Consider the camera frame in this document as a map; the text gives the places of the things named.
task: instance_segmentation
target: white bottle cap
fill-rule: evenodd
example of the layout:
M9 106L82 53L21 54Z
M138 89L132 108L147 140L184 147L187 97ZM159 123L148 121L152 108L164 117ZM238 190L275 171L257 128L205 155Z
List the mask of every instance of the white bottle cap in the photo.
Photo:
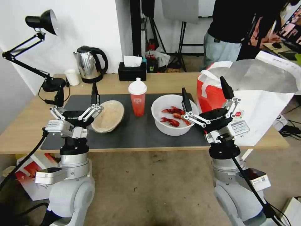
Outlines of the white bottle cap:
M147 87L144 82L141 81L141 78L136 78L136 81L132 82L129 85L129 93L133 95L141 95L146 93Z

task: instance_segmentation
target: red crayfish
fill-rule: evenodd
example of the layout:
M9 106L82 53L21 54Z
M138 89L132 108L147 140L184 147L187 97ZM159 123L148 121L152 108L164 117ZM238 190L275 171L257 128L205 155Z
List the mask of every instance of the red crayfish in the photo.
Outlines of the red crayfish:
M174 126L174 127L178 127L180 125L180 123L177 120L174 119L168 119L165 117L161 117L162 121L161 122L169 122L170 125Z
M191 125L190 122L188 122L186 119L182 118L181 114L173 113L173 117L176 118L176 119L182 119L186 123L186 125L188 125L188 126Z
M178 113L180 115L184 115L185 112L179 108L176 108L175 106L172 106L171 109L164 109L162 110L163 113L170 113L170 114L173 114L173 113Z

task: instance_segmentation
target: black shirt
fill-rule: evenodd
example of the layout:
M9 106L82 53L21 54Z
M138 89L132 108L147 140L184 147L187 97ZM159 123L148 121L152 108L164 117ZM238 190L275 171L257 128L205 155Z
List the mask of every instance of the black shirt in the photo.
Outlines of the black shirt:
M260 32L266 36L288 0L216 0L208 33L214 38L241 43L251 29L255 13L261 19Z
M241 43L252 26L255 7L259 7L255 2L216 0L209 35L221 41Z

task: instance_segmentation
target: kettle handle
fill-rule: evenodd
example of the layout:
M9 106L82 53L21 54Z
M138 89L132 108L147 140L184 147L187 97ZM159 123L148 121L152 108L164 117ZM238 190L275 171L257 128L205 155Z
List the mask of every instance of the kettle handle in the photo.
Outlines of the kettle handle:
M94 48L94 47L90 48L90 52L92 53L92 55L95 59L97 71L100 72L101 74L105 74L107 72L107 69L108 69L108 58L107 58L106 54L101 49ZM104 63L105 63L105 66L104 66L103 69L101 69L101 64L99 62L97 54L100 54L103 57L103 60L104 60Z

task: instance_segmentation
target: electric kettle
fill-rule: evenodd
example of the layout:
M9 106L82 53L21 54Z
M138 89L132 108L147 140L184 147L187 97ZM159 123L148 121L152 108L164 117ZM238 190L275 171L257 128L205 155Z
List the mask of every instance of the electric kettle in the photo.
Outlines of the electric kettle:
M79 47L76 52L73 52L73 54L84 83L95 83L102 80L103 74L105 74L108 69L108 59L101 49L82 46ZM100 54L105 62L103 69L97 54Z

